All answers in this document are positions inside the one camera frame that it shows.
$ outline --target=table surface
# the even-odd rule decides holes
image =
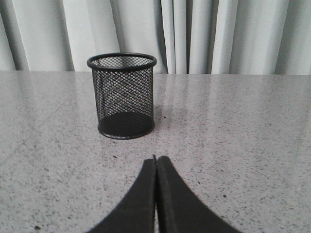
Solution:
[[[0,232],[89,230],[153,155],[243,232],[310,232],[310,100],[311,76],[156,74],[155,129],[114,140],[91,73],[0,72]]]

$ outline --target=curtain fold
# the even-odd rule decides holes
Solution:
[[[2,0],[0,70],[90,71],[139,52],[155,73],[311,74],[310,0]]]
[[[8,38],[0,16],[0,70],[14,70],[15,65],[11,54]]]

